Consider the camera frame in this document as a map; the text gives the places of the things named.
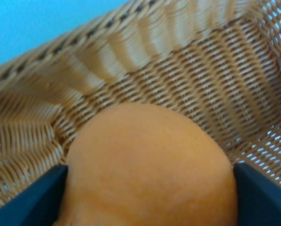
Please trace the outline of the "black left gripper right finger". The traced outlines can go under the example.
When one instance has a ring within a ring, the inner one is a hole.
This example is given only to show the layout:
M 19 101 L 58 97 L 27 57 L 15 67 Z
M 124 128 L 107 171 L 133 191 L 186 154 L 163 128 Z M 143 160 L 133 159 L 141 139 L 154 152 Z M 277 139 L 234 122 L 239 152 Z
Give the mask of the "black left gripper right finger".
M 233 168 L 239 226 L 281 226 L 281 187 L 246 163 Z

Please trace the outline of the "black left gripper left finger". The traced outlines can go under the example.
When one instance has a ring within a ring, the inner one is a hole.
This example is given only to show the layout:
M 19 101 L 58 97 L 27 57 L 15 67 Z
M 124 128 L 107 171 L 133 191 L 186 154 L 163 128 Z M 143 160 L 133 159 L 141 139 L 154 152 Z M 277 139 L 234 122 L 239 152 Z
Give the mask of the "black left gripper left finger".
M 15 199 L 0 208 L 0 226 L 51 226 L 58 217 L 68 168 L 48 170 Z

